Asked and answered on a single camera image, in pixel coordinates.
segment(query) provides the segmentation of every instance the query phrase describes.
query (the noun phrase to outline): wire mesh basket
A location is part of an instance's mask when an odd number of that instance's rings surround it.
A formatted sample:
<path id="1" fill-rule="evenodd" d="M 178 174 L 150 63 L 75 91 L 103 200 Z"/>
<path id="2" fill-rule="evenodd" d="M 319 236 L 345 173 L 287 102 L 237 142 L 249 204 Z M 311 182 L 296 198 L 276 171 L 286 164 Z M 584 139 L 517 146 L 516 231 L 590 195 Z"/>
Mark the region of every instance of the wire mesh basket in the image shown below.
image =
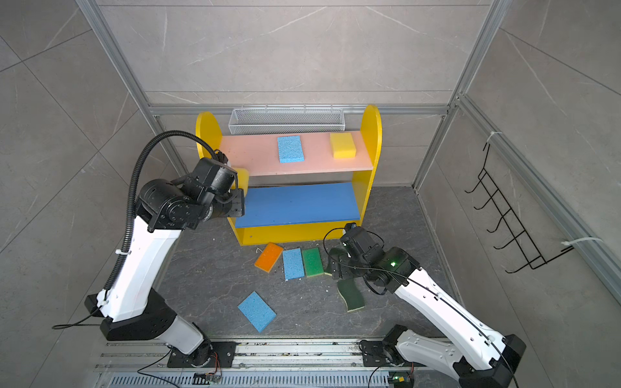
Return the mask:
<path id="1" fill-rule="evenodd" d="M 233 135 L 338 132 L 345 130 L 345 115 L 337 108 L 233 109 L 229 130 Z"/>

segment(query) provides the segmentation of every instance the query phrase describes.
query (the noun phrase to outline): cable tie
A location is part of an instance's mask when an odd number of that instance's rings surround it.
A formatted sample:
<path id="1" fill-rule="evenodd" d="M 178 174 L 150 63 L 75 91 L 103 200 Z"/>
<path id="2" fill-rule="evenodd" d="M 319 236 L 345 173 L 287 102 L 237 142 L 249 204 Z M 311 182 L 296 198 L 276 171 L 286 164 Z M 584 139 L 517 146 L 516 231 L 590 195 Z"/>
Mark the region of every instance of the cable tie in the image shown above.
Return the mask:
<path id="1" fill-rule="evenodd" d="M 577 238 L 575 240 L 571 240 L 571 241 L 561 241 L 561 244 L 563 244 L 564 246 L 569 246 L 569 245 L 574 245 L 575 243 L 579 243 L 580 241 L 599 241 L 601 243 L 603 243 L 604 241 L 601 238 L 598 237 L 581 237 L 581 238 Z"/>
<path id="2" fill-rule="evenodd" d="M 491 139 L 491 138 L 492 138 L 492 136 L 494 136 L 494 135 L 495 135 L 495 134 L 497 134 L 497 133 L 502 133 L 502 132 L 494 132 L 494 131 L 489 132 L 489 137 L 487 138 L 487 140 L 486 140 L 485 142 L 486 142 L 486 143 L 489 143 L 489 139 Z"/>

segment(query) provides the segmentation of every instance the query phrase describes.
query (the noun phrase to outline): vent grille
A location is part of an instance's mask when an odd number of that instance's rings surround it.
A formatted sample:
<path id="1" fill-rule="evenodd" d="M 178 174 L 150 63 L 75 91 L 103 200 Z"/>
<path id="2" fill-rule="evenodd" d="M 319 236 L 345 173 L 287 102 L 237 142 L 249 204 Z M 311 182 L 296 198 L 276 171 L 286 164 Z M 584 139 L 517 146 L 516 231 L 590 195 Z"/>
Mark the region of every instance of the vent grille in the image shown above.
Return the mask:
<path id="1" fill-rule="evenodd" d="M 154 376 L 174 382 L 181 387 L 204 387 L 193 384 L 194 372 L 151 372 Z M 371 371 L 352 372 L 225 372 L 218 383 L 210 386 L 220 388 L 277 388 L 277 387 L 366 387 Z M 371 378 L 371 387 L 388 388 L 387 371 L 377 371 Z M 142 376 L 135 372 L 115 372 L 109 388 L 151 388 L 170 386 L 154 377 Z"/>

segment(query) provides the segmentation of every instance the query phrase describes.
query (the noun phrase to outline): marble-pattern floor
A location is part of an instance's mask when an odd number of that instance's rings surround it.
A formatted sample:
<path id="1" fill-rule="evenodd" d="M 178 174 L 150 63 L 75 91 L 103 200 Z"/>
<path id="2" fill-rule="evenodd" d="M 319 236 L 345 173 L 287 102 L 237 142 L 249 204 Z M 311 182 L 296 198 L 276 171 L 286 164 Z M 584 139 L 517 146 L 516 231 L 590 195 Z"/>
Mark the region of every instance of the marble-pattern floor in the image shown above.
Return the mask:
<path id="1" fill-rule="evenodd" d="M 374 187 L 363 226 L 381 235 L 386 249 L 399 246 L 408 251 L 452 294 L 411 188 Z M 335 240 L 326 243 L 334 244 Z M 321 247 L 321 241 L 282 246 L 306 249 Z M 209 336 L 384 336 L 395 324 L 425 336 L 443 336 L 409 304 L 390 294 L 373 294 L 361 279 L 358 286 L 366 306 L 347 313 L 331 277 L 285 282 L 281 259 L 269 274 L 254 267 L 258 247 L 264 246 L 239 246 L 224 219 L 186 230 L 158 291 L 177 313 Z M 326 258 L 322 251 L 324 263 Z M 253 291 L 276 312 L 260 334 L 237 308 Z"/>

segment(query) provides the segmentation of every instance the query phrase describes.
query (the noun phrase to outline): green sponge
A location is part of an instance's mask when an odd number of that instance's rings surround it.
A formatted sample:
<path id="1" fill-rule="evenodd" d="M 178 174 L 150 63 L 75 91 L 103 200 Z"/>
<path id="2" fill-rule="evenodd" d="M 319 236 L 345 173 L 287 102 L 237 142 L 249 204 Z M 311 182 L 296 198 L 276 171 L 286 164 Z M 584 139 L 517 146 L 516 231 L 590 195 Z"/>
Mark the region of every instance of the green sponge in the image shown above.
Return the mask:
<path id="1" fill-rule="evenodd" d="M 345 301 L 347 312 L 360 310 L 365 306 L 365 299 L 360 294 L 354 279 L 339 280 L 337 282 L 339 295 Z"/>
<path id="2" fill-rule="evenodd" d="M 303 250 L 302 260 L 304 260 L 304 270 L 306 271 L 306 277 L 317 276 L 324 273 L 324 265 L 321 263 L 319 248 Z"/>

